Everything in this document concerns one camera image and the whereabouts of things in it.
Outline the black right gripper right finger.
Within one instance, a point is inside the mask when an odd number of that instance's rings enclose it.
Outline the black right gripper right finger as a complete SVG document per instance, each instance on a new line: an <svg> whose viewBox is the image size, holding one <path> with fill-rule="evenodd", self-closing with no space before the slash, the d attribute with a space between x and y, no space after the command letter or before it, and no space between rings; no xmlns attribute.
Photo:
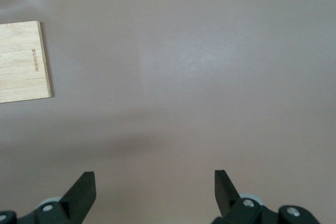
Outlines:
<svg viewBox="0 0 336 224"><path fill-rule="evenodd" d="M318 224L317 218L307 209L283 205L271 211L251 197L241 197L225 170L216 170L215 199L221 216L213 223L237 224Z"/></svg>

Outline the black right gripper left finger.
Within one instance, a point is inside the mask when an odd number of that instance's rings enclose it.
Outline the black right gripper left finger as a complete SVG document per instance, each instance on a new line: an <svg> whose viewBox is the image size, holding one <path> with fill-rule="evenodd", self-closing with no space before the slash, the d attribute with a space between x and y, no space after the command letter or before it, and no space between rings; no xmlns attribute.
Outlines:
<svg viewBox="0 0 336 224"><path fill-rule="evenodd" d="M20 218L14 211L1 211L1 223L83 223L95 199L94 172L84 172L60 200L46 202Z"/></svg>

